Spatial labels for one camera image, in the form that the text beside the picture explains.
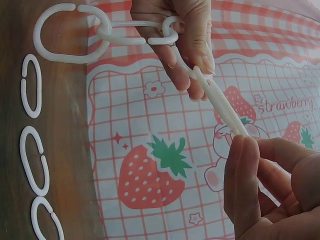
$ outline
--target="hand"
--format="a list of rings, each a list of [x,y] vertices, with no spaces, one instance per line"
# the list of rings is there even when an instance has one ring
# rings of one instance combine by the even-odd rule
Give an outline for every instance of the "hand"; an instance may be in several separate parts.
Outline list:
[[[211,46],[211,0],[132,0],[130,12],[133,20],[157,23],[170,16],[180,16],[184,24],[175,22],[171,27],[180,34],[176,46],[182,58],[191,67],[198,65],[204,74],[213,73],[206,55],[206,43]],[[137,27],[137,30],[146,39],[163,37],[152,27]],[[178,91],[187,90],[193,100],[207,99],[200,84],[177,66],[177,58],[170,46],[151,47]]]
[[[259,190],[258,179],[280,206]],[[236,136],[225,165],[224,210],[237,240],[320,239],[320,153],[281,138]]]

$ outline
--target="wavy border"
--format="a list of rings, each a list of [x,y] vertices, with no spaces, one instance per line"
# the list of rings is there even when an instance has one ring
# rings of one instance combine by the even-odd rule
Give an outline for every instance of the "wavy border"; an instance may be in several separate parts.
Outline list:
[[[216,64],[223,64],[227,61],[234,60],[234,59],[239,59],[239,60],[245,61],[248,64],[256,64],[260,61],[265,60],[265,61],[270,61],[270,62],[274,63],[278,67],[282,67],[285,64],[292,64],[296,68],[302,68],[305,66],[309,66],[314,69],[320,69],[320,62],[315,65],[315,64],[310,63],[307,60],[303,60],[302,62],[296,62],[290,57],[284,57],[282,59],[277,59],[277,58],[274,58],[274,57],[272,57],[268,54],[264,54],[264,53],[258,54],[255,57],[244,56],[244,55],[237,54],[237,53],[228,53],[228,54],[225,54],[223,56],[216,58],[215,63]],[[124,73],[124,74],[128,74],[128,75],[135,74],[135,73],[139,72],[142,68],[145,68],[147,66],[161,67],[161,68],[163,67],[159,60],[152,59],[152,58],[142,59],[142,60],[136,61],[135,63],[128,65],[128,66],[117,66],[117,65],[113,65],[113,64],[101,64],[101,65],[95,67],[92,71],[90,71],[87,74],[86,79],[87,79],[87,82],[88,81],[90,82],[97,74],[105,72],[105,71]]]

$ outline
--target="finger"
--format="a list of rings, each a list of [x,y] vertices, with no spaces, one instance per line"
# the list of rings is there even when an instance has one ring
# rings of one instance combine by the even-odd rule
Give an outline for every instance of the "finger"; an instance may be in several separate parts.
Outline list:
[[[211,22],[211,1],[173,1],[177,13],[184,20],[184,31],[190,61],[198,65],[204,74],[212,74],[214,67],[207,56],[207,29]]]
[[[190,87],[189,75],[178,65],[171,69],[163,61],[163,68],[178,91],[186,91]]]
[[[245,137],[235,173],[234,230],[238,237],[256,224],[261,217],[257,177],[259,159],[257,141],[252,137]]]
[[[290,176],[267,159],[260,158],[257,176],[262,185],[280,203],[292,192]]]
[[[277,162],[292,173],[295,166],[316,152],[283,138],[257,139],[261,158]]]
[[[243,142],[244,137],[242,135],[237,135],[233,138],[224,168],[223,208],[232,222],[234,222],[236,170],[241,157]]]
[[[212,18],[210,15],[210,19],[209,19],[207,26],[206,26],[206,42],[208,43],[208,46],[212,52],[211,28],[212,28]]]
[[[180,52],[182,58],[184,59],[185,63],[187,65],[191,65],[189,58],[186,57],[186,55],[188,54],[188,48],[186,47],[187,46],[186,41],[187,41],[186,36],[181,35],[179,37],[179,40],[176,42],[176,46],[179,49],[179,52]],[[195,79],[190,78],[190,87],[188,88],[187,91],[189,93],[190,99],[192,99],[192,100],[195,100],[195,101],[198,101],[200,99],[206,100],[207,96],[205,96],[204,89],[202,88],[200,83]]]
[[[192,100],[200,100],[204,97],[205,91],[198,80],[190,78],[190,87],[187,90]]]
[[[264,194],[260,190],[259,190],[258,198],[259,198],[260,211],[261,211],[262,217],[269,214],[272,210],[277,208],[277,205],[270,199],[270,197],[268,197],[266,194]]]

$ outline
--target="fingernail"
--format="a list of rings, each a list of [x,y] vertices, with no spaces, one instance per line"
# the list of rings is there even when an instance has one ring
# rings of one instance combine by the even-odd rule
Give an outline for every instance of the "fingernail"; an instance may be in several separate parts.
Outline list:
[[[207,71],[209,72],[208,74],[213,74],[214,71],[214,66],[212,66],[212,63],[210,62],[209,58],[207,55],[204,55],[202,57],[202,62],[204,64],[204,66],[206,67]]]

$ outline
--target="flower drawing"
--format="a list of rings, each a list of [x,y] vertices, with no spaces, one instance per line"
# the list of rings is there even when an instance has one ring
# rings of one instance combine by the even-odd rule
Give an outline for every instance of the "flower drawing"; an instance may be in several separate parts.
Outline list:
[[[153,99],[158,95],[164,94],[165,90],[160,81],[150,81],[145,85],[143,93]]]

